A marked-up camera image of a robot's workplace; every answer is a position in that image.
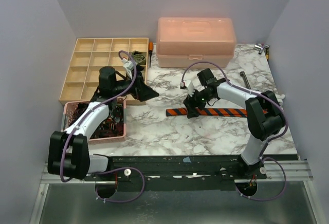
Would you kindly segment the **orange navy striped tie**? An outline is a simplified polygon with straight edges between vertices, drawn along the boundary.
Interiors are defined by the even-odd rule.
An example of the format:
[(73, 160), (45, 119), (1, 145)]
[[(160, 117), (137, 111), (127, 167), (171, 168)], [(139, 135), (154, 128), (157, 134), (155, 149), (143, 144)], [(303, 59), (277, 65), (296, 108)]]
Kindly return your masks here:
[[(219, 117), (237, 117), (246, 118), (247, 112), (240, 108), (205, 108), (197, 109), (201, 116), (219, 116)], [(166, 109), (166, 116), (186, 116), (188, 114), (186, 108), (169, 108)]]

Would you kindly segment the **pink plastic storage box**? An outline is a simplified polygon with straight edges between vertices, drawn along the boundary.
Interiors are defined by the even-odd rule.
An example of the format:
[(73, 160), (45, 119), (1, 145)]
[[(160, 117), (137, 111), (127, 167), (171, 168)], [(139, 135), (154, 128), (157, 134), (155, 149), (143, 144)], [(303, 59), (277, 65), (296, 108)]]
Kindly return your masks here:
[(236, 36), (232, 19), (225, 17), (161, 17), (156, 55), (164, 68), (186, 68), (209, 61), (226, 67), (234, 57)]

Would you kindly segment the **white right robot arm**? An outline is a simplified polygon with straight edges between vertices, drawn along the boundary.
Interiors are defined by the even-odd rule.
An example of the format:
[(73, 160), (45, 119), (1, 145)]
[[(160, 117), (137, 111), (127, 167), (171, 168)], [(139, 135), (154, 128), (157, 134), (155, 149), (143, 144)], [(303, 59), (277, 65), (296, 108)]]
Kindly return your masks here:
[(182, 79), (180, 88), (186, 89), (188, 95), (183, 101), (187, 117), (196, 118), (198, 110), (205, 108), (212, 99), (227, 100), (245, 109), (250, 137), (241, 155), (239, 155), (237, 174), (244, 179), (255, 173), (255, 166), (261, 162), (270, 141), (281, 137), (280, 130), (287, 129), (283, 109), (274, 92), (259, 92), (232, 84), (226, 76), (217, 79), (211, 69), (200, 71), (197, 77), (204, 87), (195, 89), (192, 81)]

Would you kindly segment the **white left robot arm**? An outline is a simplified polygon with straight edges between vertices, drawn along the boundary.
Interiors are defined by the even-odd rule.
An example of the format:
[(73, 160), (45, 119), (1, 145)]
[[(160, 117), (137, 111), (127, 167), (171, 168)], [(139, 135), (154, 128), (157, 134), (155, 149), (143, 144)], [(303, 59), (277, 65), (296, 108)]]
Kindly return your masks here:
[(89, 139), (103, 121), (115, 115), (118, 97), (131, 95), (144, 102), (159, 96), (158, 92), (144, 83), (138, 69), (132, 71), (132, 77), (122, 80), (117, 80), (116, 74), (113, 67), (100, 68), (99, 85), (85, 112), (67, 129), (55, 131), (50, 137), (48, 172), (59, 175), (63, 182), (84, 179), (92, 173), (102, 180), (111, 179), (113, 166), (108, 163), (106, 156), (90, 155)]

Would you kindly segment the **rolled green tie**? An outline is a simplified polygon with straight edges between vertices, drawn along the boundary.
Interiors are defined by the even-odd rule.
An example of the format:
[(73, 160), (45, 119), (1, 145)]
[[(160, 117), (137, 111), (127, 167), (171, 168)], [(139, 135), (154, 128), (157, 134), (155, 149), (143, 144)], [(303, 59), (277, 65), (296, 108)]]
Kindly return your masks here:
[(140, 51), (132, 51), (130, 53), (137, 65), (144, 66), (146, 65), (146, 56)]

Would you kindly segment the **wooden compartment tray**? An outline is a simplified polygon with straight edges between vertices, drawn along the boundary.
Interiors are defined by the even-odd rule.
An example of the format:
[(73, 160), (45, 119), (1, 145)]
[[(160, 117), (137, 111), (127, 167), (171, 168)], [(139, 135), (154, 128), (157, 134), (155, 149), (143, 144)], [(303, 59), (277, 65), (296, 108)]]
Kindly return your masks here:
[(59, 102), (88, 101), (98, 86), (99, 70), (104, 66), (114, 67), (125, 74), (119, 51), (139, 52), (145, 57), (142, 75), (147, 82), (149, 67), (148, 38), (78, 38), (62, 87)]

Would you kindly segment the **white plastic fitting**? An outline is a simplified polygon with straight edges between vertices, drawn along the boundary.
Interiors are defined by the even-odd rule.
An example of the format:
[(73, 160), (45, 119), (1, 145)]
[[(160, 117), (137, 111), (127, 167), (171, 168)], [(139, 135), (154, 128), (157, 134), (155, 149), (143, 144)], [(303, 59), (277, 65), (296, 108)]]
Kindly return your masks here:
[(285, 99), (285, 95), (284, 94), (282, 94), (282, 95), (277, 94), (276, 97), (277, 97), (277, 101), (278, 101), (279, 105), (283, 106), (283, 100)]

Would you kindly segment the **silver socket tool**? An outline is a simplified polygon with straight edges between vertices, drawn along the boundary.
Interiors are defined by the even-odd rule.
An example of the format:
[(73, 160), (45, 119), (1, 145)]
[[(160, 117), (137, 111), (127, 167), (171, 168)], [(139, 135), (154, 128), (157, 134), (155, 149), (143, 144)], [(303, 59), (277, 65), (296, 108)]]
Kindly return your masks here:
[(258, 51), (258, 54), (262, 54), (269, 48), (269, 45), (257, 43), (254, 45), (254, 49)]

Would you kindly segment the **yellow black tool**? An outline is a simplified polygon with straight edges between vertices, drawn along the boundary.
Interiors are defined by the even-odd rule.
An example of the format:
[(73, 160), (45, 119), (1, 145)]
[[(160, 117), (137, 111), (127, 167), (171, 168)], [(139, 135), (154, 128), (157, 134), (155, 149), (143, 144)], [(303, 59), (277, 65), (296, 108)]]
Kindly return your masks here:
[(265, 47), (265, 56), (266, 56), (266, 59), (269, 60), (269, 48), (268, 47)]

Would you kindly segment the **orange handled screwdriver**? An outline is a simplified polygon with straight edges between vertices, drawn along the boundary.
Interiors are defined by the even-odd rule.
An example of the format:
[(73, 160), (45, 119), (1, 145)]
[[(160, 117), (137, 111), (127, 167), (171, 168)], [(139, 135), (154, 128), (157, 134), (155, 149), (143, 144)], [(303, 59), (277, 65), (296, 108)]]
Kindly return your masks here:
[(154, 44), (153, 44), (153, 42), (149, 42), (149, 46), (148, 46), (148, 53), (149, 53), (149, 67), (151, 67), (151, 60), (152, 60), (153, 50), (154, 50)]

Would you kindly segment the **black mounting rail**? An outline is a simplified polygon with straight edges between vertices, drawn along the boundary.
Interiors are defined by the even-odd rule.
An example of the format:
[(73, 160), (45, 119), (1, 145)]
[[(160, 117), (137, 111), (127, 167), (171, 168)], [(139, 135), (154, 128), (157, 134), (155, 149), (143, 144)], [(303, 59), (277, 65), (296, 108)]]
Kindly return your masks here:
[(235, 181), (266, 179), (262, 162), (247, 166), (239, 155), (215, 156), (113, 156), (109, 174), (85, 177), (102, 191), (233, 191)]

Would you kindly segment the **aluminium extrusion frame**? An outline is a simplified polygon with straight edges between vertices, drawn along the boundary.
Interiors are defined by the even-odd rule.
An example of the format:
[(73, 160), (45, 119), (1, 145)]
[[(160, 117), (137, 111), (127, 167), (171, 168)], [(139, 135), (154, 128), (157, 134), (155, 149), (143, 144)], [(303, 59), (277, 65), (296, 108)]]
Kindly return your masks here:
[(296, 155), (270, 155), (266, 179), (235, 181), (233, 191), (102, 191), (43, 172), (31, 223), (320, 223), (313, 176)]

